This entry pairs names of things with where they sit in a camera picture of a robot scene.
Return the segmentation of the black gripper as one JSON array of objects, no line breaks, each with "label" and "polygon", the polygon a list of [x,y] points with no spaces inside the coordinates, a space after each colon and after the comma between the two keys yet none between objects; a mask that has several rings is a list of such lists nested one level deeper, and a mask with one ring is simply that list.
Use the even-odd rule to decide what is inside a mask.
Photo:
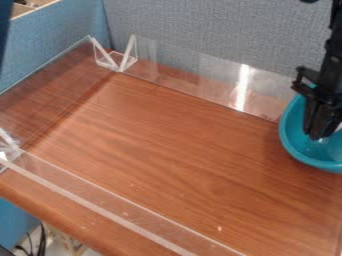
[{"label": "black gripper", "polygon": [[305,66],[297,71],[292,88],[308,98],[304,131],[318,140],[329,137],[342,123],[342,58],[326,57],[320,71]]}]

